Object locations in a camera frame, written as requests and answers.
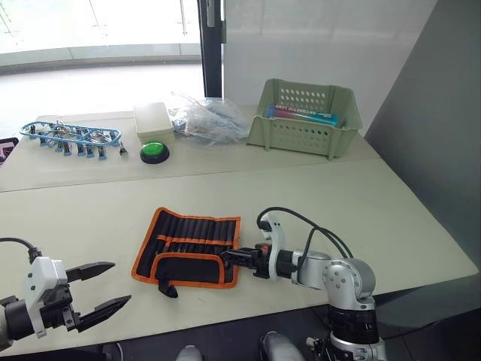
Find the light green basket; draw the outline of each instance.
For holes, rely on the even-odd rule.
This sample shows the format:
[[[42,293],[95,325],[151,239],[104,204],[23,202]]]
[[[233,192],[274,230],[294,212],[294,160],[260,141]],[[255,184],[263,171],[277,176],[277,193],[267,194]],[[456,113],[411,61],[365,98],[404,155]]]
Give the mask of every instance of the light green basket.
[[[336,114],[339,127],[306,120],[267,118],[272,103]],[[322,154],[331,160],[345,154],[361,128],[361,117],[351,89],[269,79],[265,82],[247,143],[262,145],[266,150],[280,148]]]

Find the clear plastic bag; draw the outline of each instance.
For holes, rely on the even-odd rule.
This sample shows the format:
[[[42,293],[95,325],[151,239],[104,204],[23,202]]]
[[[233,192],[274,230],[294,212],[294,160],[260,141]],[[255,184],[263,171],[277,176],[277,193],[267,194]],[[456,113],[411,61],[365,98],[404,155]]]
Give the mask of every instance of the clear plastic bag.
[[[236,144],[249,135],[249,123],[229,100],[173,93],[167,106],[174,131],[202,144]]]

